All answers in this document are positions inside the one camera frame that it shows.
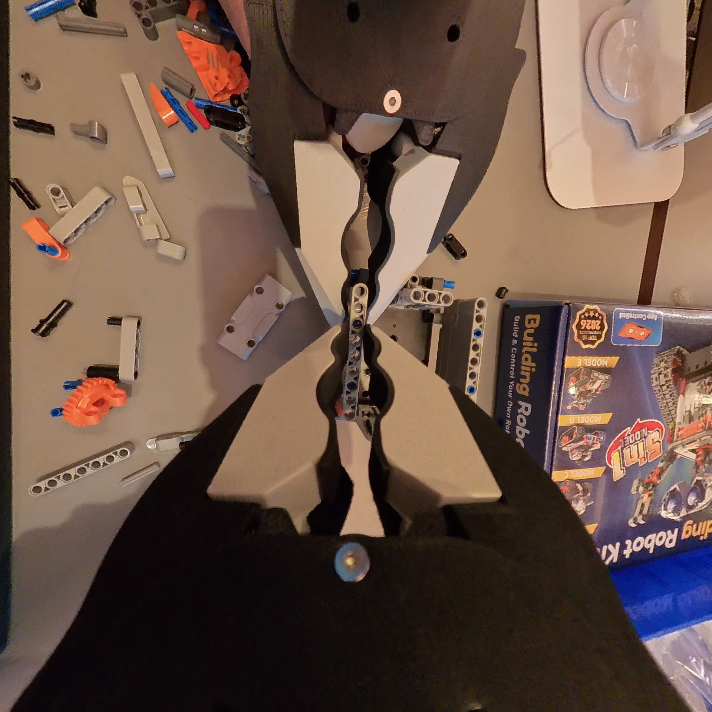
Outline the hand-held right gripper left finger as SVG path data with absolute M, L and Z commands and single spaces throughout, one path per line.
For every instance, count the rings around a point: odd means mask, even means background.
M 317 385 L 335 362 L 334 326 L 268 376 L 227 450 L 207 493 L 216 501 L 286 510 L 299 533 L 342 530 L 348 475 L 340 461 L 333 412 L 339 378 Z

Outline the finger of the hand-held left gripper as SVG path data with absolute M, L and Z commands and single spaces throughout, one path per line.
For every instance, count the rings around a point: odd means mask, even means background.
M 387 254 L 375 274 L 369 324 L 426 258 L 458 166 L 456 157 L 425 149 L 412 149 L 395 160 L 395 177 L 385 200 Z
M 325 319 L 344 320 L 343 236 L 362 198 L 363 179 L 335 138 L 293 143 L 300 246 L 296 253 Z

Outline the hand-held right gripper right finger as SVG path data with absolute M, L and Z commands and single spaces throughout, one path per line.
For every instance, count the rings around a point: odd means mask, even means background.
M 378 410 L 369 484 L 385 535 L 445 505 L 499 501 L 501 489 L 446 382 L 379 328 L 369 327 L 368 336 Z

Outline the grey black robot model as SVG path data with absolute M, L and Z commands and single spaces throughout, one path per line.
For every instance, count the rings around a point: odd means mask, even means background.
M 478 397 L 487 300 L 456 299 L 455 283 L 412 274 L 376 325 L 473 402 Z

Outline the grey beam with blue pins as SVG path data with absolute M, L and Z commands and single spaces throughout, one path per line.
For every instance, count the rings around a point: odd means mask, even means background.
M 348 422 L 358 418 L 360 406 L 366 405 L 369 400 L 370 370 L 365 361 L 364 351 L 367 307 L 367 285 L 355 283 L 351 287 L 348 304 L 346 361 L 340 397 L 340 413 Z

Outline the orange gear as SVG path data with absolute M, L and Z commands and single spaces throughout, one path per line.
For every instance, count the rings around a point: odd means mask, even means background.
M 127 393 L 110 378 L 68 380 L 63 390 L 69 396 L 62 407 L 51 409 L 52 417 L 62 417 L 73 426 L 94 426 L 102 422 L 111 408 L 123 406 Z

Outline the orange grey small subassembly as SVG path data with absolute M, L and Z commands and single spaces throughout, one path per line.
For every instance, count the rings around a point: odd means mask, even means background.
M 194 430 L 190 432 L 173 432 L 167 434 L 160 434 L 146 441 L 147 449 L 154 451 L 158 454 L 177 454 L 179 453 L 188 442 L 193 440 L 201 430 Z

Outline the pile of plastic building pieces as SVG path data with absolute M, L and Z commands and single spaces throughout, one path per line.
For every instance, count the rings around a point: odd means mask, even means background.
M 161 71 L 162 86 L 157 87 L 176 112 L 176 125 L 189 133 L 198 127 L 220 129 L 220 140 L 248 165 L 257 189 L 269 194 L 254 157 L 243 51 L 218 1 L 131 1 L 130 6 L 148 40 L 158 39 L 160 23 L 175 22 L 177 39 L 197 76 L 195 83 L 169 67 Z

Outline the wooden board document stand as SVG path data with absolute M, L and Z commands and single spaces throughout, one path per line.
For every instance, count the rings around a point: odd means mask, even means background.
M 682 145 L 711 130 L 686 111 L 688 1 L 537 1 L 545 178 L 567 209 L 667 200 Z

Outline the robot kit box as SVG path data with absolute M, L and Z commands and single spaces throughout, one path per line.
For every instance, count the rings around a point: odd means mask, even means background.
M 711 310 L 513 300 L 494 420 L 608 567 L 711 546 Z

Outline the orange wedge piece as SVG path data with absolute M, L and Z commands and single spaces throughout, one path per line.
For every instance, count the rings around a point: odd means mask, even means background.
M 176 125 L 179 122 L 176 112 L 154 83 L 149 85 L 149 93 L 156 114 L 160 120 L 162 120 L 164 125 L 168 128 Z

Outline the short light grey beam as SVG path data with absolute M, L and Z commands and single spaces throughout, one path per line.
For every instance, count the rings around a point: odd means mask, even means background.
M 65 247 L 79 238 L 116 200 L 102 187 L 93 188 L 76 204 L 71 203 L 64 188 L 58 184 L 49 184 L 46 192 L 60 215 L 60 219 L 48 229 L 49 235 Z

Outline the black perforated panel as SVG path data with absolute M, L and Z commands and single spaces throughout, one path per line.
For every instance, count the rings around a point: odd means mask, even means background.
M 11 627 L 12 416 L 9 7 L 1 2 L 1 651 Z

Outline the clear plastic bag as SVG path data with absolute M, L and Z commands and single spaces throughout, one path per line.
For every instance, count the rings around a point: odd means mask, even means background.
M 711 711 L 711 621 L 645 642 L 692 711 Z

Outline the grey frame with black pins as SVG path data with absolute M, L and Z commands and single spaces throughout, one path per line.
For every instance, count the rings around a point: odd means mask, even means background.
M 138 378 L 139 347 L 142 319 L 138 316 L 110 316 L 106 323 L 120 327 L 120 356 L 117 365 L 91 365 L 86 378 L 106 378 L 114 382 L 130 383 Z

